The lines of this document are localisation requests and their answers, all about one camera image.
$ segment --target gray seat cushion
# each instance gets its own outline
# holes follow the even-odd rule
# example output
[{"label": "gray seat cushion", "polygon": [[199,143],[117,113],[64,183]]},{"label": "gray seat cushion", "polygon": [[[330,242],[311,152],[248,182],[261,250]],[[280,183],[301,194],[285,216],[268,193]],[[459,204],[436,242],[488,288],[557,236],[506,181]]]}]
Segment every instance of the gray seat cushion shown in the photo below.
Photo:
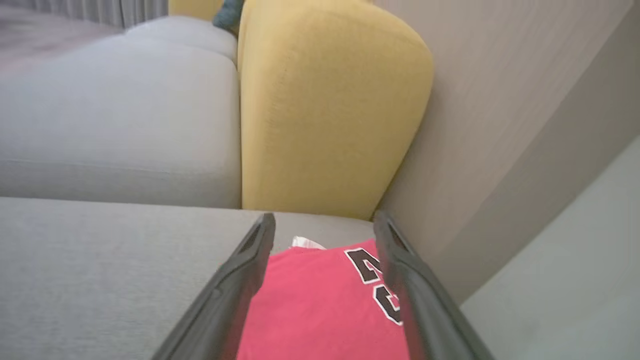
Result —
[{"label": "gray seat cushion", "polygon": [[0,81],[0,196],[237,208],[228,58],[111,37]]},{"label": "gray seat cushion", "polygon": [[[149,359],[257,211],[0,198],[0,359]],[[276,214],[325,247],[363,220]]]},{"label": "gray seat cushion", "polygon": [[127,35],[199,47],[236,62],[236,37],[226,30],[216,28],[210,21],[186,16],[161,17],[129,29]]}]

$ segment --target teal pillow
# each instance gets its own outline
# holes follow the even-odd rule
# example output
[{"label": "teal pillow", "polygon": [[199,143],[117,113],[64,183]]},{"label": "teal pillow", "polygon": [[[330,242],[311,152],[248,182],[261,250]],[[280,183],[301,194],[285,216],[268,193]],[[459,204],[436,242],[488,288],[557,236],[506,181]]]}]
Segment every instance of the teal pillow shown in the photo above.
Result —
[{"label": "teal pillow", "polygon": [[244,0],[225,0],[222,8],[213,18],[213,26],[228,31],[240,24]]}]

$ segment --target yellow fabric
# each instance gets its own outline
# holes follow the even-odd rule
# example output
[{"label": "yellow fabric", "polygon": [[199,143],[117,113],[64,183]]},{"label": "yellow fabric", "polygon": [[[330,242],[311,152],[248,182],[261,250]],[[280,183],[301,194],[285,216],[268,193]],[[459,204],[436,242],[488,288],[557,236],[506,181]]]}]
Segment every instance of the yellow fabric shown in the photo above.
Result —
[{"label": "yellow fabric", "polygon": [[424,114],[431,53],[364,1],[249,7],[239,44],[243,208],[368,219]]},{"label": "yellow fabric", "polygon": [[169,15],[184,15],[212,21],[223,0],[169,0]]}]

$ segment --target red shirt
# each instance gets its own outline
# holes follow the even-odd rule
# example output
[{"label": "red shirt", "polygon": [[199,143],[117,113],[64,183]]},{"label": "red shirt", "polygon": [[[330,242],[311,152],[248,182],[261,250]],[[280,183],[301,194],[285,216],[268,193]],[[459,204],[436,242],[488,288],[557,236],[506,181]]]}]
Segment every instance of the red shirt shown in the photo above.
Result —
[{"label": "red shirt", "polygon": [[397,297],[374,240],[272,256],[252,299],[238,359],[409,359]]}]

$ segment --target gray curtain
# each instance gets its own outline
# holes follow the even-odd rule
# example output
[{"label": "gray curtain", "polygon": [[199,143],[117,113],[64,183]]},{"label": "gray curtain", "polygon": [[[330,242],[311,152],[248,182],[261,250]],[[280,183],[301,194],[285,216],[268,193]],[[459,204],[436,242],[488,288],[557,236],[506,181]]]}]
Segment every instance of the gray curtain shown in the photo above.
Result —
[{"label": "gray curtain", "polygon": [[0,4],[129,28],[166,15],[168,0],[0,0]]}]

